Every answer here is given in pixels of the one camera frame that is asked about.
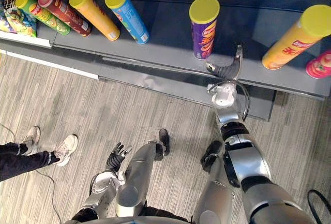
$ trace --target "gray carpet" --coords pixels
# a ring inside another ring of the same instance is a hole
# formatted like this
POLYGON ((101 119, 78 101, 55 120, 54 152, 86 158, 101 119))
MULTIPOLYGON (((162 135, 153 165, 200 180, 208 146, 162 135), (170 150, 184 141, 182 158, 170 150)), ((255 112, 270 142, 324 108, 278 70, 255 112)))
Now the gray carpet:
MULTIPOLYGON (((135 152, 156 139, 160 128, 169 131, 172 151, 155 163, 148 204, 190 218, 207 179, 200 157, 211 141, 220 139, 214 117, 209 107, 133 86, 12 57, 0 61, 0 123, 16 134, 17 142, 34 125, 41 128, 40 150, 53 150, 71 133, 79 137, 69 164, 41 169, 55 179, 54 200, 63 221, 79 209, 91 177, 103 170, 117 142, 132 145, 135 152)), ((274 182, 310 216, 310 188, 331 199, 330 100, 278 93, 271 121, 248 118, 246 125, 264 151, 274 182)), ((0 143, 11 141, 12 134, 0 127, 0 143)), ((51 181, 36 172, 0 183, 0 223, 58 223, 51 192, 51 181)), ((246 223, 240 194, 235 192, 232 223, 246 223)), ((321 202, 316 205, 324 223, 331 223, 321 202)))

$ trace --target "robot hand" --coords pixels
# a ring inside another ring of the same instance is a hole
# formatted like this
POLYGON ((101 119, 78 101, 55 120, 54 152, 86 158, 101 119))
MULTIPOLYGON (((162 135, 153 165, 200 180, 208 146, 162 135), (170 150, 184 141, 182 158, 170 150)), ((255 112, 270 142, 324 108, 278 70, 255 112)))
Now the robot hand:
POLYGON ((118 142, 111 154, 109 155, 106 162, 106 170, 112 171, 114 173, 119 171, 122 161, 125 159, 126 155, 132 150, 132 146, 129 146, 127 149, 123 150, 124 146, 118 142))

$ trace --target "chip bag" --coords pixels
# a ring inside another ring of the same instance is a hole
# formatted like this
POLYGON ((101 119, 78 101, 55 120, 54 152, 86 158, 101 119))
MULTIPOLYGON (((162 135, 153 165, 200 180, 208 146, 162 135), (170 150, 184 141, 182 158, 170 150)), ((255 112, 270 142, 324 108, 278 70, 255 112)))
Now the chip bag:
POLYGON ((5 17, 3 0, 0 0, 0 30, 7 33, 16 33, 5 17))
POLYGON ((0 0, 0 30, 8 33, 16 33, 5 17, 4 0, 0 0))
POLYGON ((19 34, 37 36, 37 21, 30 14, 16 7, 16 0, 5 0, 4 11, 10 26, 19 34))

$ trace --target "gray shelf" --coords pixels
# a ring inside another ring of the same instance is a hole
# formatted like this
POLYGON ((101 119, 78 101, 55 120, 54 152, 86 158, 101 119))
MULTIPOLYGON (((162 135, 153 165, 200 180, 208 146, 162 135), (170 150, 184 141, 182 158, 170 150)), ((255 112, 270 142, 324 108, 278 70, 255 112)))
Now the gray shelf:
MULTIPOLYGON (((210 105, 206 92, 207 84, 217 80, 198 77, 187 73, 174 73, 164 70, 103 62, 101 56, 62 48, 40 48, 31 45, 2 40, 0 47, 12 55, 28 61, 52 66, 94 79, 107 78, 181 99, 210 105)), ((269 120, 275 91, 270 89, 247 87, 251 96, 249 115, 254 118, 269 120)))
POLYGON ((51 48, 51 46, 54 43, 57 32, 49 28, 48 26, 44 25, 43 23, 37 21, 37 38, 18 35, 18 34, 8 35, 8 33, 3 33, 3 32, 2 34, 3 35, 1 35, 0 39, 10 40, 17 43, 33 44, 35 46, 51 48))
MULTIPOLYGON (((204 62, 192 53, 189 4, 133 1, 151 33, 148 44, 138 45, 103 0, 97 2, 121 28, 119 40, 110 42, 93 28, 88 37, 81 37, 76 32, 57 35, 54 46, 99 54, 123 63, 212 77, 204 62)), ((283 10, 221 7, 214 53, 209 60, 220 65, 231 63, 235 44, 240 42, 244 44, 245 57, 240 81, 295 94, 326 97, 330 94, 331 78, 313 79, 306 74, 305 65, 327 49, 330 38, 317 43, 279 70, 267 70, 261 64, 263 54, 300 15, 299 12, 283 10)))
POLYGON ((1 40, 0 47, 8 55, 94 79, 98 79, 102 66, 100 56, 95 54, 62 48, 47 49, 21 43, 14 44, 7 40, 1 40))
MULTIPOLYGON (((211 106, 212 102, 211 96, 207 94, 207 85, 218 82, 204 76, 139 68, 116 62, 105 62, 100 77, 208 106, 211 106)), ((276 91, 254 86, 246 86, 246 89, 251 99, 249 116, 269 121, 276 91)), ((245 97, 242 94, 238 94, 238 102, 239 109, 243 110, 245 97)))

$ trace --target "blue chip can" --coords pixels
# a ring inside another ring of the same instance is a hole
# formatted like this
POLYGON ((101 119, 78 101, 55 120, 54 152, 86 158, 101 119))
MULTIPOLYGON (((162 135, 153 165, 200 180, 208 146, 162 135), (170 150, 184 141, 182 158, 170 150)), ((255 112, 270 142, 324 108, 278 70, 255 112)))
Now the blue chip can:
POLYGON ((105 3, 138 44, 148 42, 149 33, 131 0, 105 0, 105 3))

